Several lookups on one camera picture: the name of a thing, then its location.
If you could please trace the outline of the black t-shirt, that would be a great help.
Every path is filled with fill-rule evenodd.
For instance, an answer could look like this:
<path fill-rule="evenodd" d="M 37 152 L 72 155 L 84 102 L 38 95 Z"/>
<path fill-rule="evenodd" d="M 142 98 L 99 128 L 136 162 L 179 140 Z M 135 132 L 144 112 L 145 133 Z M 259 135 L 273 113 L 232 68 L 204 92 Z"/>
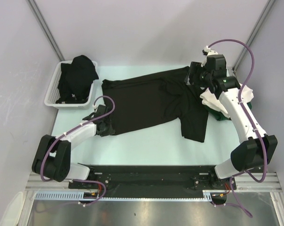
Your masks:
<path fill-rule="evenodd" d="M 179 119 L 181 135 L 203 143 L 208 111 L 203 107 L 201 88 L 186 85 L 189 67 L 152 73 L 126 80 L 103 80 L 105 105 L 115 107 L 110 114 L 114 135 L 154 127 Z"/>

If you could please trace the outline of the white plastic laundry basket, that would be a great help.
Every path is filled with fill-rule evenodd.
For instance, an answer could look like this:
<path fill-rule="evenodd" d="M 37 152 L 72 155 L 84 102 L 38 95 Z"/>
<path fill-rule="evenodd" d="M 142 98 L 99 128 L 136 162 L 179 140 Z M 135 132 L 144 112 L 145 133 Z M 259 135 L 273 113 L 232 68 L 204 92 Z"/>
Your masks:
<path fill-rule="evenodd" d="M 58 89 L 59 80 L 61 77 L 61 64 L 71 64 L 72 60 L 61 61 L 57 64 L 54 73 L 52 75 L 49 87 L 46 92 L 46 96 L 44 99 L 44 104 L 46 106 L 54 107 L 56 109 L 88 109 L 92 105 L 92 101 L 95 100 L 96 96 L 96 88 L 100 84 L 100 80 L 93 81 L 90 92 L 88 95 L 88 99 L 85 103 L 82 104 L 56 104 L 56 101 L 60 98 L 60 93 Z"/>

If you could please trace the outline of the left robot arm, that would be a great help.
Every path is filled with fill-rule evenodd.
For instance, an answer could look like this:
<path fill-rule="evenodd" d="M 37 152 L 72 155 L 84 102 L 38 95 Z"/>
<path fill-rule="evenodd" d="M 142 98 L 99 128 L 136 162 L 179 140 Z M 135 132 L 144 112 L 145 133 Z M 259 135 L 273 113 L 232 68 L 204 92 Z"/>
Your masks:
<path fill-rule="evenodd" d="M 91 188 L 95 184 L 95 176 L 90 173 L 92 168 L 81 163 L 72 163 L 71 152 L 91 137 L 114 134 L 109 113 L 107 106 L 99 105 L 95 112 L 83 118 L 70 131 L 58 137 L 44 135 L 39 142 L 32 171 L 42 175 L 45 181 L 78 180 L 85 188 Z"/>

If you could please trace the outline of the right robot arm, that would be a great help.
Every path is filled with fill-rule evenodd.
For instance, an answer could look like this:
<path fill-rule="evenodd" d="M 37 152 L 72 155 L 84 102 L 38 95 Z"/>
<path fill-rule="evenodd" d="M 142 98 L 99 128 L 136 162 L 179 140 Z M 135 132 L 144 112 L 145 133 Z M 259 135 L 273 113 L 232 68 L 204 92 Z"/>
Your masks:
<path fill-rule="evenodd" d="M 266 133 L 245 105 L 243 87 L 237 78 L 227 75 L 224 55 L 207 55 L 204 63 L 191 62 L 185 83 L 210 90 L 227 110 L 239 138 L 239 146 L 231 152 L 230 158 L 211 170 L 209 185 L 219 189 L 225 184 L 225 179 L 244 173 L 251 175 L 250 171 L 258 167 L 263 169 L 262 177 L 253 179 L 263 182 L 278 140 Z"/>

